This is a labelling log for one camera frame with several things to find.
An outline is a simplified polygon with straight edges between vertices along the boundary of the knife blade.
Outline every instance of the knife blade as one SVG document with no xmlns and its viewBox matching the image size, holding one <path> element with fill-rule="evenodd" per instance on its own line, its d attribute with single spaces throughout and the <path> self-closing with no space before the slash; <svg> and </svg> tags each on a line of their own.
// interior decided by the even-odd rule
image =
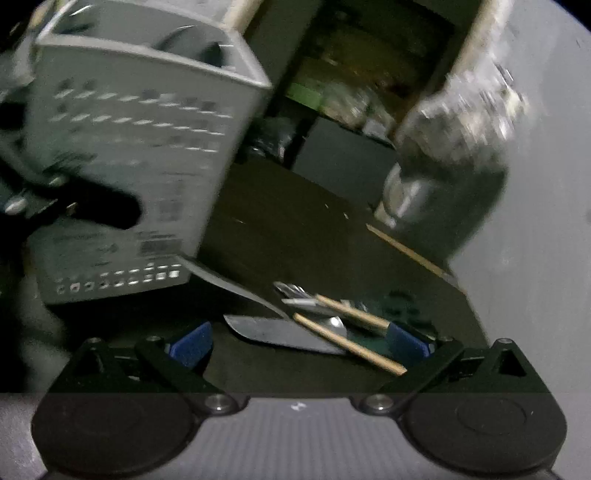
<svg viewBox="0 0 591 480">
<path fill-rule="evenodd" d="M 292 320 L 242 315 L 224 315 L 224 318 L 230 328 L 238 335 L 255 342 L 332 355 L 344 355 L 346 353 L 344 349 L 311 333 L 308 329 Z M 346 329 L 342 326 L 331 325 L 328 328 L 341 336 L 346 336 Z"/>
<path fill-rule="evenodd" d="M 305 310 L 310 313 L 317 313 L 319 315 L 328 315 L 334 317 L 338 315 L 336 310 L 331 310 L 328 307 L 323 306 L 315 298 L 310 299 L 281 299 L 283 305 L 290 306 L 297 310 Z"/>
</svg>

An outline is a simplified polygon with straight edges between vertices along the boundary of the blue gripper pad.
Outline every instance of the blue gripper pad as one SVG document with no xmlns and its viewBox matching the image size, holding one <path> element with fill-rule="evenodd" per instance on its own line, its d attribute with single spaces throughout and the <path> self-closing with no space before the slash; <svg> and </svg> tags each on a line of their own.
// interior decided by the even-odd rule
<svg viewBox="0 0 591 480">
<path fill-rule="evenodd" d="M 392 359 L 410 368 L 431 355 L 429 346 L 400 328 L 395 323 L 390 323 L 386 332 L 386 343 Z"/>
<path fill-rule="evenodd" d="M 213 348 L 212 324 L 205 322 L 170 345 L 168 354 L 192 370 Z"/>
</svg>

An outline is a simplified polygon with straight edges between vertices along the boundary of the barcode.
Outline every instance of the barcode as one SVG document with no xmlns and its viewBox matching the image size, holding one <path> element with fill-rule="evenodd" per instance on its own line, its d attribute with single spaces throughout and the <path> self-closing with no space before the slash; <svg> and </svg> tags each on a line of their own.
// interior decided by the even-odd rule
<svg viewBox="0 0 591 480">
<path fill-rule="evenodd" d="M 139 254 L 142 257 L 155 255 L 178 254 L 181 250 L 181 241 L 178 238 L 162 240 L 146 240 L 141 242 Z"/>
</svg>

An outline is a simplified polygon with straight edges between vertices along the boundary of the bolt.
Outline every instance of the bolt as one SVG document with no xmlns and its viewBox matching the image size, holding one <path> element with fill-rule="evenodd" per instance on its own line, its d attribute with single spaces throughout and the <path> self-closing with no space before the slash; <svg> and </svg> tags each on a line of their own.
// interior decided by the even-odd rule
<svg viewBox="0 0 591 480">
<path fill-rule="evenodd" d="M 209 395 L 203 403 L 212 413 L 227 413 L 234 407 L 232 399 L 223 393 Z"/>
<path fill-rule="evenodd" d="M 9 201 L 7 201 L 4 205 L 4 213 L 6 213 L 7 215 L 19 215 L 25 211 L 27 205 L 28 202 L 25 197 L 15 195 L 14 197 L 10 198 Z"/>
<path fill-rule="evenodd" d="M 56 175 L 55 177 L 53 177 L 50 181 L 49 181 L 49 186 L 50 187 L 54 187 L 54 188 L 58 188 L 61 186 L 64 186 L 67 182 L 67 179 L 62 176 L 62 175 Z"/>
<path fill-rule="evenodd" d="M 370 395 L 365 399 L 365 406 L 373 412 L 387 412 L 394 406 L 394 401 L 383 393 Z"/>
<path fill-rule="evenodd" d="M 78 204 L 73 202 L 66 207 L 66 215 L 72 216 L 76 213 L 76 209 L 78 208 Z"/>
</svg>

